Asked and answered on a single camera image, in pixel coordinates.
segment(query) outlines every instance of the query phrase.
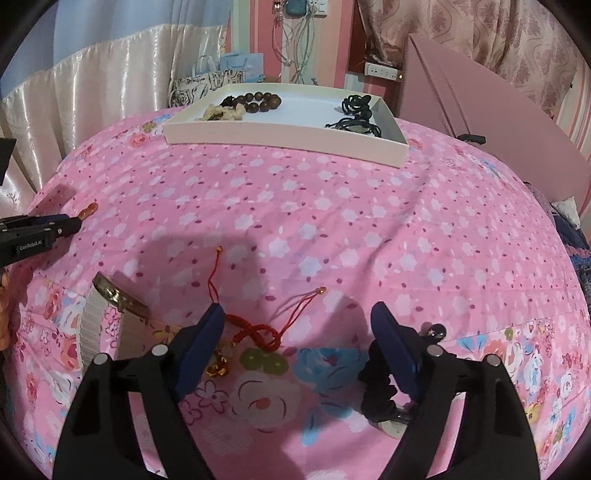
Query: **black hair tie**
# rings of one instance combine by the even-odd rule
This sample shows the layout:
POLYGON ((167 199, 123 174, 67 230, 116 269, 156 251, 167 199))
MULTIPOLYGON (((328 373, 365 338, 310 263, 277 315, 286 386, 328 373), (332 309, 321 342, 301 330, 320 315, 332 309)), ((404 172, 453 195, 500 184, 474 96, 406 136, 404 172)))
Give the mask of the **black hair tie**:
POLYGON ((382 137, 382 130, 380 127, 363 118, 342 118, 335 124, 326 124, 325 126, 326 128, 334 128, 335 130, 344 130, 347 132, 355 132, 364 135, 371 133, 375 137, 382 137))
POLYGON ((390 384, 390 368, 376 340, 369 346, 368 353, 369 360, 357 377, 365 383, 361 413, 373 423, 400 419, 401 412, 390 400, 398 390, 390 384))
POLYGON ((486 143, 486 137, 483 137, 482 135, 462 134, 458 135, 456 138, 462 142, 471 142, 477 145, 484 145, 486 143))
POLYGON ((363 135, 372 134, 375 137, 382 137, 382 129, 369 120, 373 113, 369 108, 371 95, 349 95, 343 99, 341 107, 346 115, 353 115, 353 118, 342 118, 335 124, 326 124, 326 128, 355 132, 363 135))

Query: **white tray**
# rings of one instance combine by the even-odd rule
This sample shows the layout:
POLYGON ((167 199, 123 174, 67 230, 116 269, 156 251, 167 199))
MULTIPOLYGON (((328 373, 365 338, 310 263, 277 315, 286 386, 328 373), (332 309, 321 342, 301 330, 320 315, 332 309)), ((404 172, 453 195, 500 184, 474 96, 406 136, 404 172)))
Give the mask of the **white tray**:
POLYGON ((400 167, 408 144, 384 100, 372 95, 369 103, 372 122, 382 130, 382 138, 325 128, 345 116, 343 98, 358 92, 289 83, 243 83, 226 85, 197 100, 163 125, 169 144, 210 143, 263 145, 293 148, 328 155, 357 158, 390 167, 400 167), (210 105, 219 105, 228 95, 256 91, 281 97, 277 110, 247 113, 241 121, 201 121, 210 105))

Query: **blue gripper pad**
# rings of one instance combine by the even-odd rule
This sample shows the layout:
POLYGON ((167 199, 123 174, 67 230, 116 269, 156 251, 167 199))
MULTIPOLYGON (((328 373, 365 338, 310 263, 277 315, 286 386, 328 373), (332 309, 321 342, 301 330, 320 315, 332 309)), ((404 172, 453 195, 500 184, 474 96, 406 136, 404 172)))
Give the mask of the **blue gripper pad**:
POLYGON ((197 388, 211 357, 222 337, 225 313, 213 303, 197 325, 185 327, 174 337, 170 349, 176 359, 177 383, 174 387, 178 401, 197 388))
POLYGON ((398 322, 383 301, 377 302, 371 309, 370 323, 398 388, 412 400, 418 400, 421 397, 418 365, 400 335, 398 322))

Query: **wooden bead bracelet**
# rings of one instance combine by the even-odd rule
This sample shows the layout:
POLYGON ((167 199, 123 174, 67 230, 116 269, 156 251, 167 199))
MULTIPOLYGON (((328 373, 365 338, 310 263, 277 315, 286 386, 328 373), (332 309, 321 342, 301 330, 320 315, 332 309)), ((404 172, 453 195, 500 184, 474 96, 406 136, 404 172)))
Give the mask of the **wooden bead bracelet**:
POLYGON ((246 107, 248 113, 268 112, 269 110, 276 110, 281 105, 281 97, 274 93, 246 93, 233 97, 232 95, 224 98, 221 106, 231 106, 236 108, 239 103, 246 107))

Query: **red string charm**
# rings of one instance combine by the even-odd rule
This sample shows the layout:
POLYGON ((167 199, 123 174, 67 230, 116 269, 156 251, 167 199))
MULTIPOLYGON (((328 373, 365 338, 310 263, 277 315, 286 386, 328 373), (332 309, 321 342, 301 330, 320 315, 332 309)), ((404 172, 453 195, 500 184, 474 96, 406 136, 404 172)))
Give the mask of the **red string charm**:
MULTIPOLYGON (((216 261, 213 264, 212 272, 210 273, 209 278, 207 279, 207 290, 209 292, 209 297, 212 299, 212 302, 214 303, 220 303, 219 293, 217 291, 217 288, 213 284, 213 276, 216 274, 217 268, 219 266, 219 260, 222 251, 222 247, 216 248, 216 261)), ((270 325, 266 325, 265 323, 258 323, 256 325, 253 325, 248 320, 246 320, 243 317, 240 317, 239 315, 227 313, 226 321, 240 328, 240 331, 232 338, 232 343, 236 345, 237 343, 242 342, 248 336, 252 339, 256 346, 264 352, 275 352, 281 346, 281 338, 283 337, 285 332, 296 322, 296 320, 300 317, 304 309, 312 302, 312 300, 314 300, 318 295, 322 295, 325 291, 325 287, 319 287, 315 289, 313 292, 305 294, 297 303, 294 310, 291 312, 290 317, 287 320, 287 323, 279 331, 277 331, 270 325), (269 334, 271 339, 266 340, 263 337, 262 333, 269 334)))

